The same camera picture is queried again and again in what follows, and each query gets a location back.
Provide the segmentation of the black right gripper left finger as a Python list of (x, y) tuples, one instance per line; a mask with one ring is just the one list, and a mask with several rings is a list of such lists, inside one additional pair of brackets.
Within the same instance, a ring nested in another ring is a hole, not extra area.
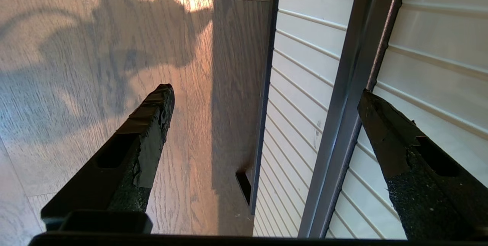
[(144, 212), (174, 105), (172, 86), (157, 86), (42, 208), (42, 219), (61, 220), (76, 210)]

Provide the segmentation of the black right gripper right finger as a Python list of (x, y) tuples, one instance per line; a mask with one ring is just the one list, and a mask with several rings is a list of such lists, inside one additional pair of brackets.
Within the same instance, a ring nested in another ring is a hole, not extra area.
[(476, 177), (371, 91), (358, 114), (407, 239), (487, 240), (488, 191)]

